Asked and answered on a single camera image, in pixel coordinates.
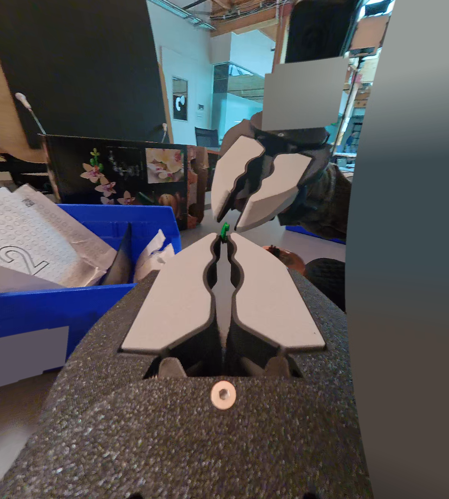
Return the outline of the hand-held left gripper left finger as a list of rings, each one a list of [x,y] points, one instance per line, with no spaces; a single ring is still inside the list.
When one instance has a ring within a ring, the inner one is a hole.
[[[204,331],[215,318],[220,236],[211,233],[162,266],[121,350],[161,354]]]

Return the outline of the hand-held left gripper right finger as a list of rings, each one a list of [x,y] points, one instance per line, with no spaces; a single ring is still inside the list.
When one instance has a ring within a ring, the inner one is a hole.
[[[237,233],[229,235],[232,317],[247,333],[286,353],[325,348],[315,321],[288,268]]]

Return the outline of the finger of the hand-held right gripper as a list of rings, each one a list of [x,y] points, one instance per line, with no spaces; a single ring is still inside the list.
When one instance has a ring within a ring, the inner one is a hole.
[[[304,173],[313,158],[303,154],[279,154],[272,161],[273,171],[259,189],[250,195],[235,231],[248,231],[273,219],[296,198]]]
[[[229,204],[239,191],[249,164],[264,153],[265,147],[258,140],[240,136],[217,161],[210,192],[210,206],[216,221],[221,221],[230,210]]]

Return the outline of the terracotta lego flower pot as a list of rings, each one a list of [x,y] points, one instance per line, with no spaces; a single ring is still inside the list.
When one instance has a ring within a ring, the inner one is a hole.
[[[287,268],[295,270],[304,275],[306,264],[304,263],[303,259],[296,253],[274,245],[263,246],[263,249],[279,259]]]

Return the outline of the blue plastic bin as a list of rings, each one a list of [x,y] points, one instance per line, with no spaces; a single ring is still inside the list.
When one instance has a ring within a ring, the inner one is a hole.
[[[318,239],[321,239],[321,240],[331,241],[331,242],[334,242],[336,244],[346,245],[346,241],[345,240],[342,240],[340,238],[327,238],[325,236],[320,236],[320,235],[317,235],[317,234],[315,234],[313,232],[307,231],[306,229],[304,229],[301,226],[286,226],[285,229],[287,231],[290,231],[290,232],[293,232],[293,233],[304,234],[304,235],[308,235],[310,237],[318,238]]]
[[[172,244],[175,253],[182,249],[177,221],[169,207],[84,204],[59,207],[115,250],[121,246],[130,224],[128,255],[133,265],[159,230],[165,236],[163,247]],[[68,327],[65,357],[68,359],[93,325],[134,287],[135,284],[97,285],[1,293],[0,339]]]

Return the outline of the orchid lego set box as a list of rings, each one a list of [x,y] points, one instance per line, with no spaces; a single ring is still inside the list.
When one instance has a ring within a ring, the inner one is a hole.
[[[181,231],[204,218],[204,147],[59,135],[42,143],[59,203],[168,207]]]

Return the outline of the black office chair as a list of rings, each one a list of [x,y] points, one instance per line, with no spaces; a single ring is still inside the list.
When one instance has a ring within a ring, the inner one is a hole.
[[[195,127],[196,146],[218,149],[220,147],[217,129]]]

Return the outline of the black phone sign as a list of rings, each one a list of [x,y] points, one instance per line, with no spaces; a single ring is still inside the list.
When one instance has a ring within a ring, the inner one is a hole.
[[[188,81],[173,76],[172,84],[172,117],[178,121],[188,121]]]

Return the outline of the large white paper bag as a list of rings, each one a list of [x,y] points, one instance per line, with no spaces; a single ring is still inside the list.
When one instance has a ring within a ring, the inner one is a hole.
[[[0,293],[96,285],[116,255],[30,186],[0,188]]]

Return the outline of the black partition panel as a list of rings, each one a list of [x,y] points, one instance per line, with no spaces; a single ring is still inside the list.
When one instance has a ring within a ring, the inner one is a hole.
[[[165,106],[146,1],[0,1],[0,62],[26,136],[161,142]]]

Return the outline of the wooden post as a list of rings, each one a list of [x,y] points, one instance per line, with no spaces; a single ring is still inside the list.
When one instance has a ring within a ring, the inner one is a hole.
[[[286,49],[288,45],[288,35],[290,29],[290,17],[293,1],[282,1],[277,8],[277,35],[275,51],[272,63],[272,73],[276,67],[285,62]]]

